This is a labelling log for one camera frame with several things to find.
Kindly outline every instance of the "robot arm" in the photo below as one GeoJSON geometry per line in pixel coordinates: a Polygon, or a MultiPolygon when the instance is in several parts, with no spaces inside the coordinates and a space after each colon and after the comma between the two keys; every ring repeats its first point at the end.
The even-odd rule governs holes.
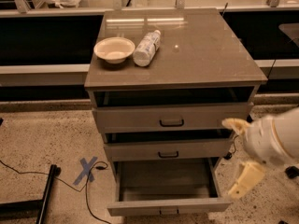
{"type": "Polygon", "coordinates": [[[252,161],[242,163],[241,175],[228,192],[233,199],[241,198],[258,184],[266,167],[299,162],[299,108],[252,123],[225,119],[222,125],[243,137],[244,149],[252,157],[252,161]]]}

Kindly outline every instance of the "bowl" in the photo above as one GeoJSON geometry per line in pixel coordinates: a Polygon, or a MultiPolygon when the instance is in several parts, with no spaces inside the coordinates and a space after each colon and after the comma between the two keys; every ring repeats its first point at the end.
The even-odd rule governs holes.
{"type": "Polygon", "coordinates": [[[111,37],[98,42],[93,51],[108,63],[122,63],[135,50],[135,44],[123,37],[111,37]]]}

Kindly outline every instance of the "floor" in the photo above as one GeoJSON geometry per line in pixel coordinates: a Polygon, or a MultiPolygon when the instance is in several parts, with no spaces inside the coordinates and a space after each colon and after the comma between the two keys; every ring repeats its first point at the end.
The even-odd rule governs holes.
{"type": "MultiPolygon", "coordinates": [[[[254,119],[296,107],[299,94],[282,99],[271,97],[279,105],[270,105],[271,99],[268,97],[260,96],[256,99],[257,105],[251,112],[254,119]]],[[[86,180],[86,176],[79,176],[82,159],[86,163],[107,161],[87,100],[0,103],[0,110],[0,117],[4,120],[0,126],[0,160],[21,172],[47,173],[50,165],[56,164],[62,169],[59,178],[81,189],[86,180]]],[[[238,164],[249,158],[241,142],[241,139],[236,138],[236,153],[228,161],[222,159],[217,168],[216,176],[223,196],[232,185],[238,164]]],[[[114,224],[278,224],[280,220],[289,224],[299,223],[299,177],[289,179],[284,174],[284,168],[269,171],[263,182],[244,198],[234,201],[225,212],[178,217],[111,217],[107,211],[107,205],[113,202],[115,189],[111,168],[93,170],[93,177],[94,181],[88,186],[89,205],[97,217],[114,224]]],[[[46,175],[18,175],[1,165],[0,203],[40,199],[46,180],[46,175]]],[[[0,223],[35,223],[35,218],[0,219],[0,223]]],[[[55,180],[46,223],[92,224],[101,221],[89,213],[85,189],[76,192],[55,180]]]]}

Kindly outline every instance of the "gray cabinet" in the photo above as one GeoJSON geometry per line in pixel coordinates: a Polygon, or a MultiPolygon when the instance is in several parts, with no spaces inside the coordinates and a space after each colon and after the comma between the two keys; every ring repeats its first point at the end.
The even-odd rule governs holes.
{"type": "Polygon", "coordinates": [[[161,46],[149,66],[93,55],[85,82],[117,183],[107,209],[112,216],[224,211],[230,203],[214,160],[234,134],[221,121],[245,119],[266,77],[216,9],[108,11],[98,41],[123,36],[138,45],[156,29],[161,46]]]}

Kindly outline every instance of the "white bottle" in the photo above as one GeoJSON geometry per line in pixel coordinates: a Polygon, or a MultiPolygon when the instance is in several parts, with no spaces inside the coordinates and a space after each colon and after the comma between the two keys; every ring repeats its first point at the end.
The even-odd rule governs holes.
{"type": "Polygon", "coordinates": [[[150,64],[153,56],[160,47],[160,31],[147,33],[133,53],[133,60],[139,66],[150,64]]]}

